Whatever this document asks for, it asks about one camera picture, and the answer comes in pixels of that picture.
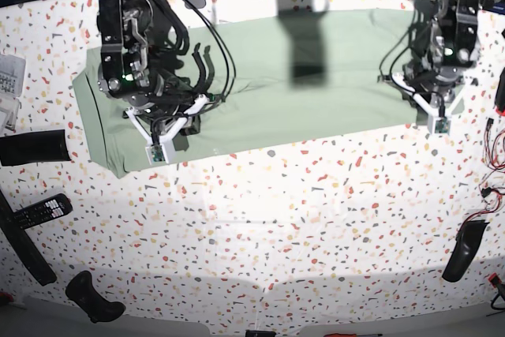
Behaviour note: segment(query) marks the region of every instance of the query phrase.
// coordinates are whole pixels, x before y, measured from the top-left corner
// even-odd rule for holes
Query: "remote control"
[[[72,205],[69,198],[59,193],[55,197],[50,197],[14,212],[14,221],[21,229],[28,229],[35,225],[59,219],[64,215],[68,215],[71,211]]]

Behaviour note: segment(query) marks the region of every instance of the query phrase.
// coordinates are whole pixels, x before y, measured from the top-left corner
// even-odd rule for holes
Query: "terrazzo table surface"
[[[199,19],[168,0],[182,21]],[[215,23],[273,17],[278,8],[413,9],[413,0],[207,0]],[[328,137],[131,173],[90,162],[72,88],[98,47],[98,0],[0,9],[0,51],[27,59],[17,133],[64,128],[72,162],[0,169],[14,209],[63,192],[74,211],[28,230],[58,276],[41,287],[0,235],[0,289],[69,304],[89,269],[126,313],[201,322],[212,333],[294,335],[336,324],[431,313],[489,301],[503,272],[505,215],[491,224],[464,279],[441,273],[463,219],[482,207],[482,135],[505,63],[505,17],[480,12],[481,83],[451,136],[424,126]]]

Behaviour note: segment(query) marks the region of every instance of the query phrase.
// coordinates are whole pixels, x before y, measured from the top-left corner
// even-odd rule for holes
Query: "black game controller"
[[[119,301],[111,303],[96,292],[89,271],[77,274],[66,287],[65,294],[88,314],[92,323],[114,321],[126,309],[123,303]]]

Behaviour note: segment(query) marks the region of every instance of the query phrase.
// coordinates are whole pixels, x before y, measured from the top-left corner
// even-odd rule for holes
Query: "green towel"
[[[279,17],[217,27],[237,66],[232,94],[202,115],[201,133],[188,137],[180,163],[415,122],[417,111],[402,94],[378,82],[379,65],[412,23],[413,13],[387,9],[289,12]],[[206,28],[189,30],[192,46],[211,47],[215,80],[224,83],[222,55]],[[383,69],[407,44],[393,51]],[[176,74],[198,78],[190,54]],[[395,67],[408,62],[404,54]],[[96,85],[99,50],[88,51],[86,70],[74,81],[92,161],[119,178],[150,167],[145,140],[122,112],[128,103],[108,99]]]

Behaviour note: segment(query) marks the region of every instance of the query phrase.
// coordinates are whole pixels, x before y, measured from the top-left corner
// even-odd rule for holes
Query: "green cloth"
[[[387,9],[308,11],[217,27],[237,66],[232,94],[202,115],[201,133],[175,162],[201,159],[301,140],[311,140],[416,121],[401,93],[377,80],[387,52],[411,25],[413,14]],[[219,93],[222,55],[206,28],[189,30],[192,46],[211,46]],[[395,49],[383,65],[405,46]],[[190,54],[178,76],[198,78]],[[404,54],[395,67],[410,60]],[[97,83],[99,50],[88,51],[86,70],[74,81],[92,161],[118,177],[150,167],[145,140],[122,112],[128,103],[108,99]]]

